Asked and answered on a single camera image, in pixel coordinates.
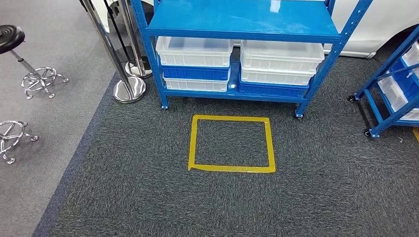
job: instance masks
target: blue plastic bin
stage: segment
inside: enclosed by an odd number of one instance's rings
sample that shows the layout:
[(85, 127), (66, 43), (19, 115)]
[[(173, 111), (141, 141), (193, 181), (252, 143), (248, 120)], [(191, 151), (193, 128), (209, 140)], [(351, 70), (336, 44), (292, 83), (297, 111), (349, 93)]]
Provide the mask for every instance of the blue plastic bin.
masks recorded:
[(203, 80), (227, 80), (228, 68), (184, 67), (162, 65), (163, 77)]
[(285, 85), (257, 82), (243, 82), (241, 70), (239, 69), (239, 92), (255, 95), (286, 96), (302, 98), (310, 85)]
[[(406, 68), (406, 63), (402, 58), (399, 58), (396, 63), (390, 68), (391, 72)], [(413, 96), (419, 93), (419, 80), (415, 73), (412, 73), (410, 77), (407, 77), (412, 70), (403, 71), (393, 74), (394, 80), (399, 84), (403, 90), (406, 98), (410, 100)]]

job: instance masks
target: shelf frame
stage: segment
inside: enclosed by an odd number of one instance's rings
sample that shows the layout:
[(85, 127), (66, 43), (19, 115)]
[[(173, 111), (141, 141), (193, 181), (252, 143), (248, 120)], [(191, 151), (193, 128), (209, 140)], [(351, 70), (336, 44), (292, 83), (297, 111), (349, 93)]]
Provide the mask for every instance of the shelf frame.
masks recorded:
[[(154, 0), (154, 11), (158, 11), (159, 4), (163, 0)], [(256, 100), (256, 101), (272, 101), (272, 102), (288, 102), (298, 104), (295, 111), (295, 116), (297, 118), (302, 118), (306, 107), (309, 105), (311, 99), (316, 94), (317, 90), (321, 86), (326, 75), (331, 70), (332, 66), (336, 62), (340, 53), (342, 52), (344, 46), (348, 42), (350, 36), (352, 35), (355, 28), (358, 26), (360, 20), (364, 16), (368, 7), (371, 5), (373, 0), (359, 0), (356, 4), (352, 14), (350, 15), (348, 21), (346, 22), (343, 30), (339, 34), (339, 37), (332, 39), (321, 39), (319, 35), (304, 35), (296, 36), (295, 34), (264, 34), (264, 33), (237, 33), (237, 32), (214, 32), (209, 31), (212, 34), (209, 35), (208, 32), (204, 31), (194, 31), (186, 33), (185, 31), (179, 31), (178, 33), (172, 29), (165, 31), (160, 29), (156, 31), (155, 29), (150, 29), (147, 25), (144, 16), (144, 10), (141, 5), (141, 0), (131, 0), (131, 5), (133, 6), (135, 18), (137, 25), (140, 31), (141, 39), (144, 44), (144, 49), (146, 51), (147, 57), (150, 62), (151, 69), (153, 71), (154, 81), (158, 90), (159, 98), (162, 103), (162, 109), (168, 109), (168, 96), (185, 96), (185, 97), (205, 97), (205, 98), (219, 98), (219, 99), (238, 99), (238, 100)], [(325, 8), (329, 12), (330, 18), (332, 17), (333, 7), (335, 5), (335, 0), (325, 0)], [(310, 80), (310, 88), (307, 90), (304, 98), (291, 98), (291, 97), (280, 97), (280, 96), (259, 96), (259, 95), (249, 95), (249, 94), (222, 94), (221, 92), (202, 92), (202, 91), (176, 91), (166, 89), (165, 83), (162, 78), (162, 69), (158, 62), (158, 56), (153, 47), (153, 42), (151, 37), (158, 36), (178, 36), (178, 37), (208, 37), (208, 38), (220, 38), (220, 39), (239, 39), (239, 40), (272, 40), (272, 41), (302, 41), (302, 42), (321, 42), (328, 43), (332, 42), (332, 49), (325, 59), (322, 67), (318, 70), (318, 73), (312, 77)]]
[[(386, 62), (378, 69), (377, 72), (362, 86), (362, 88), (354, 93), (354, 99), (359, 101), (363, 97), (366, 97), (368, 103), (370, 104), (371, 109), (378, 121), (378, 125), (375, 127), (368, 127), (368, 131), (370, 132), (371, 137), (379, 138), (380, 133), (385, 131), (391, 126), (419, 126), (419, 121), (414, 120), (401, 120), (401, 118), (408, 114), (412, 109), (419, 106), (419, 93), (415, 95), (413, 98), (409, 100), (409, 102), (400, 108), (398, 111), (394, 112), (390, 102), (387, 99), (387, 96), (383, 93), (383, 91), (378, 86), (378, 82), (383, 78), (389, 77), (395, 73), (402, 72), (402, 71), (411, 71), (412, 69), (419, 68), (419, 64), (411, 65), (409, 67), (405, 67), (403, 69), (390, 72), (388, 70), (397, 62), (397, 60), (402, 57), (410, 48), (411, 46), (419, 39), (419, 26), (413, 30), (410, 36), (397, 48), (396, 51), (388, 58)], [(386, 119), (383, 119), (380, 112), (377, 109), (377, 106), (370, 94), (370, 91), (376, 88), (381, 98), (384, 101), (387, 110), (390, 113), (390, 116)]]

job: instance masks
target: dark gray carpet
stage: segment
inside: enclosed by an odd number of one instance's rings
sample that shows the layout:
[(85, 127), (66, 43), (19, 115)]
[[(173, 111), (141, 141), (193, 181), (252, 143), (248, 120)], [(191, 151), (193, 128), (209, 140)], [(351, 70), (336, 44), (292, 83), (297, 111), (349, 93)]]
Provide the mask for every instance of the dark gray carpet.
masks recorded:
[[(368, 139), (357, 106), (346, 101), (378, 66), (339, 58), (303, 120), (292, 104), (265, 102), (171, 97), (162, 111), (148, 79), (141, 101), (103, 108), (48, 235), (418, 235), (412, 129)], [(194, 114), (268, 117), (277, 171), (187, 171)], [(196, 161), (267, 165), (263, 135), (259, 123), (201, 121)]]

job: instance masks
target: chrome stool base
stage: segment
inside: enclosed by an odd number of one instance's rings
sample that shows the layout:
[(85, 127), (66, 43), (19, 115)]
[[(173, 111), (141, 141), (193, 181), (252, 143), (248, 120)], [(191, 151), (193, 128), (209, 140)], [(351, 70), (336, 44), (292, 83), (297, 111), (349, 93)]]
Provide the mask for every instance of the chrome stool base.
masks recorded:
[[(22, 137), (30, 137), (31, 141), (35, 142), (38, 140), (38, 136), (32, 136), (24, 132), (24, 127), (28, 125), (27, 122), (22, 121), (4, 121), (0, 122), (0, 127), (9, 126), (4, 134), (0, 133), (0, 155), (3, 156), (3, 159), (7, 161), (8, 164), (13, 164), (16, 159), (8, 158), (6, 152), (10, 151), (14, 146), (16, 146)], [(17, 131), (13, 131), (14, 127), (18, 126)]]
[(132, 96), (122, 80), (114, 86), (114, 98), (124, 104), (138, 101), (144, 96), (146, 90), (145, 82), (141, 78), (128, 77), (128, 81), (132, 88)]
[(26, 99), (32, 99), (33, 95), (30, 95), (28, 92), (34, 92), (38, 90), (43, 90), (48, 94), (49, 98), (54, 98), (55, 93), (52, 93), (48, 90), (55, 79), (59, 77), (63, 79), (64, 83), (69, 81), (68, 78), (58, 74), (54, 68), (44, 67), (35, 69), (34, 72), (28, 73), (22, 80), (21, 86), (25, 89)]

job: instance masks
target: chrome stanchion base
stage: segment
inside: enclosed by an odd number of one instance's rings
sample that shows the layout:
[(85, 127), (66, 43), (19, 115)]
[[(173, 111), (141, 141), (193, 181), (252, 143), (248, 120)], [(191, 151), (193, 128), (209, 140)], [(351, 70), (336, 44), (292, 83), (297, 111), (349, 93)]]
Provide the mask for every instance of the chrome stanchion base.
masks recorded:
[(141, 78), (141, 79), (146, 79), (146, 78), (150, 77), (153, 73), (151, 71), (151, 69), (148, 69), (148, 70), (144, 69), (145, 74), (142, 75), (139, 68), (136, 65), (134, 65), (130, 62), (127, 62), (125, 64), (125, 72), (132, 77), (138, 77), (138, 78)]
[(146, 85), (141, 78), (128, 77), (129, 84), (132, 87), (133, 98), (129, 97), (128, 91), (122, 80), (114, 86), (114, 98), (121, 103), (132, 103), (141, 99), (145, 94)]

